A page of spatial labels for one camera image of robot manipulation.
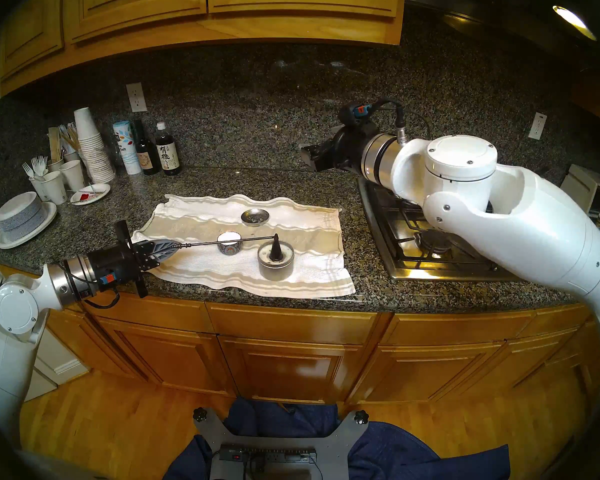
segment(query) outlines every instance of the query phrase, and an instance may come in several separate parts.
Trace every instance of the dark glass bottle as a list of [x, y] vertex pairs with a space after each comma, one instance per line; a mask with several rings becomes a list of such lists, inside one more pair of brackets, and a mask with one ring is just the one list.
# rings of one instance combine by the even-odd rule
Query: dark glass bottle
[[180, 170], [182, 170], [182, 167], [178, 160], [178, 152], [176, 151], [173, 137], [167, 132], [163, 121], [158, 122], [157, 128], [158, 131], [155, 133], [155, 145], [158, 148], [162, 169], [167, 175], [177, 175], [180, 173]]
[[135, 152], [138, 154], [140, 167], [145, 175], [157, 174], [162, 165], [160, 155], [155, 145], [145, 136], [145, 127], [139, 118], [133, 121], [133, 131], [135, 132]]

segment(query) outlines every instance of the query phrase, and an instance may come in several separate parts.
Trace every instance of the stack of bowls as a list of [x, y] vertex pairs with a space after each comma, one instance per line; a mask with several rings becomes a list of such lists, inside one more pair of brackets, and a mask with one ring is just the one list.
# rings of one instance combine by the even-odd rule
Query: stack of bowls
[[104, 152], [104, 142], [98, 132], [89, 108], [73, 112], [75, 128], [80, 143], [80, 157], [87, 167], [87, 173], [95, 184], [104, 184], [116, 176], [116, 172]]
[[0, 208], [0, 230], [7, 241], [17, 241], [35, 231], [47, 217], [38, 195], [18, 194]]

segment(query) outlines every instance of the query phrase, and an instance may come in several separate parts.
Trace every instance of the long metal stick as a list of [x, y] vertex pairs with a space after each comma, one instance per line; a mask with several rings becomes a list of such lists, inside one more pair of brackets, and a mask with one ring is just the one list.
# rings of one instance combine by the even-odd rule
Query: long metal stick
[[212, 242], [185, 242], [176, 246], [178, 249], [190, 248], [192, 246], [210, 246], [211, 244], [232, 244], [232, 243], [243, 243], [245, 241], [263, 241], [265, 239], [273, 239], [275, 236], [270, 237], [250, 237], [248, 239], [229, 239], [228, 241], [212, 241]]

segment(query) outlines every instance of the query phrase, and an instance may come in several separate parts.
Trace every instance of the wall outlet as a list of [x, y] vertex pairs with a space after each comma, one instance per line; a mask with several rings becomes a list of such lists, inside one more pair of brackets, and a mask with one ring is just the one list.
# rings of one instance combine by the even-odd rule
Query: wall outlet
[[147, 111], [147, 103], [145, 103], [145, 94], [142, 92], [142, 84], [140, 82], [127, 84], [126, 92], [129, 94], [129, 103], [131, 103], [131, 111]]
[[546, 121], [546, 115], [535, 112], [535, 117], [533, 117], [533, 125], [531, 125], [531, 130], [529, 130], [529, 137], [540, 140], [540, 136], [542, 135], [542, 130], [545, 128]]

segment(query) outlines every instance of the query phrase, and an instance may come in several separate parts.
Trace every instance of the white towel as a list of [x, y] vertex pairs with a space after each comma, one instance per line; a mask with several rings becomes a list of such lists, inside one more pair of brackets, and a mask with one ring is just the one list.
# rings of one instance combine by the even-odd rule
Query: white towel
[[[259, 296], [282, 298], [326, 298], [356, 292], [344, 267], [339, 212], [295, 203], [288, 198], [254, 201], [242, 194], [220, 199], [183, 198], [167, 194], [149, 221], [133, 233], [132, 241], [173, 239], [181, 243], [209, 242], [223, 232], [238, 232], [243, 239], [278, 234], [295, 250], [293, 273], [283, 281], [267, 280], [260, 274], [258, 247], [264, 241], [242, 243], [242, 250], [223, 255], [218, 246], [181, 249], [159, 267], [149, 270], [156, 277], [178, 284], [203, 284], [212, 289], [239, 287]], [[240, 215], [250, 208], [269, 212], [265, 225], [250, 227]]]

